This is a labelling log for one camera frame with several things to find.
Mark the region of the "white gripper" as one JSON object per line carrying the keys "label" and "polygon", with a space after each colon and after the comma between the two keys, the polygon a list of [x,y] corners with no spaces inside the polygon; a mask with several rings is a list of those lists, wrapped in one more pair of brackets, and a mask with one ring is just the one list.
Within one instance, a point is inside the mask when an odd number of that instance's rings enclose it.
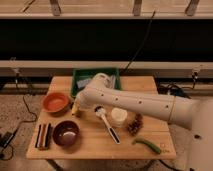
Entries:
{"label": "white gripper", "polygon": [[77,105],[79,110],[86,110],[88,108],[88,105],[82,92],[79,92],[76,95],[75,104]]}

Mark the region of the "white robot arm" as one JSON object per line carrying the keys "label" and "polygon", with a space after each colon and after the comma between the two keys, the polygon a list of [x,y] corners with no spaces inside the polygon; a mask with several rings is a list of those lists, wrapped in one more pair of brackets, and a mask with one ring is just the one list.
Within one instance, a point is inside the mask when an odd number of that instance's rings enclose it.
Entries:
{"label": "white robot arm", "polygon": [[185,171],[213,171],[213,98],[196,100],[164,94],[121,91],[109,87],[109,76],[96,74],[75,102],[80,109],[96,104],[141,113],[191,131]]}

